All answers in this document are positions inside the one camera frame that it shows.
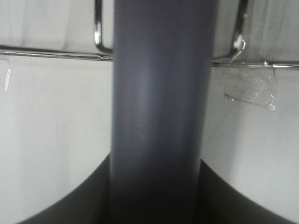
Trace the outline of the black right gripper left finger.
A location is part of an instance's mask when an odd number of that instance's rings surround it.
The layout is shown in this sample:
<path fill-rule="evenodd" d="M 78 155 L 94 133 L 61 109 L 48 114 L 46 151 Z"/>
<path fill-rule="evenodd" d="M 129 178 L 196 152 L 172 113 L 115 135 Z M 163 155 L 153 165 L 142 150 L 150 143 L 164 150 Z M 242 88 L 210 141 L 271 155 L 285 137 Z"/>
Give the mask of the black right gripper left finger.
<path fill-rule="evenodd" d="M 107 220 L 109 156 L 93 173 L 63 197 L 22 224 L 104 224 Z"/>

